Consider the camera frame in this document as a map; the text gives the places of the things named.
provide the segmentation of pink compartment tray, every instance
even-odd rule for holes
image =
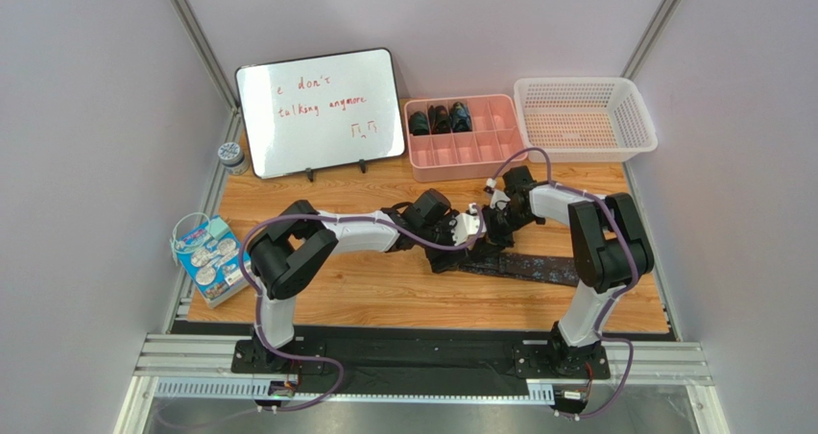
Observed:
[[[409,117],[427,113],[430,106],[444,105],[451,110],[455,102],[469,107],[472,132],[413,136]],[[517,126],[514,102],[506,95],[467,96],[412,100],[403,107],[403,128],[409,143],[409,161],[416,181],[466,180],[488,178],[508,157],[523,149]],[[528,155],[512,161],[518,165]]]

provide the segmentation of white round object on box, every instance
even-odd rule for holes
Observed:
[[[250,161],[238,143],[225,143],[219,147],[219,160],[231,175],[241,175],[250,168]]]

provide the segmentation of wood surface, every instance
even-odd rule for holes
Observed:
[[[544,164],[528,163],[536,180],[545,179]],[[554,178],[594,193],[627,192],[619,164],[555,164]],[[252,172],[230,176],[219,214],[239,239],[255,224],[278,215],[298,199],[335,213],[369,213],[399,202],[414,201],[435,188],[454,208],[485,204],[485,179],[417,182],[408,155],[370,163],[362,175],[357,165],[305,175],[260,180]],[[571,256],[570,234],[554,222],[534,224],[515,234],[513,252]],[[337,326],[423,326],[445,328],[550,329],[567,310],[574,289],[559,285],[485,277],[460,272],[434,275],[423,250],[399,253],[333,255],[312,283],[299,294],[297,324]],[[253,321],[255,295],[248,287],[215,309],[195,295],[190,321]],[[667,331],[653,276],[642,278],[619,303],[609,331]]]

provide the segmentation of whiteboard stand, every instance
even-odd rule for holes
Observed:
[[[236,70],[253,171],[262,178],[404,152],[392,55],[385,48]]]

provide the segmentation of perforated basket bottom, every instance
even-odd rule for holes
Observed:
[[[528,140],[544,149],[617,148],[614,127],[605,112],[526,113]]]

